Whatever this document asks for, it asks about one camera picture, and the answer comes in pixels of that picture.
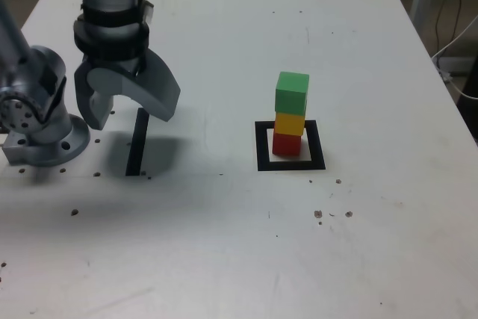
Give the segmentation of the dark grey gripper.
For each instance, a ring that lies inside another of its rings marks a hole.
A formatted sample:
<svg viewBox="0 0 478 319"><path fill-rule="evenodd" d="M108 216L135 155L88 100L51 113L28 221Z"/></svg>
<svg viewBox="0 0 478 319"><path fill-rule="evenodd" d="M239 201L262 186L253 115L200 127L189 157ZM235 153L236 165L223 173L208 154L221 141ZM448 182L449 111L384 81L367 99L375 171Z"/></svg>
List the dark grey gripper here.
<svg viewBox="0 0 478 319"><path fill-rule="evenodd" d="M89 127L102 130L114 104L125 96L146 112L169 121L181 92L169 67L152 50L127 61L84 59L74 74L78 109Z"/></svg>

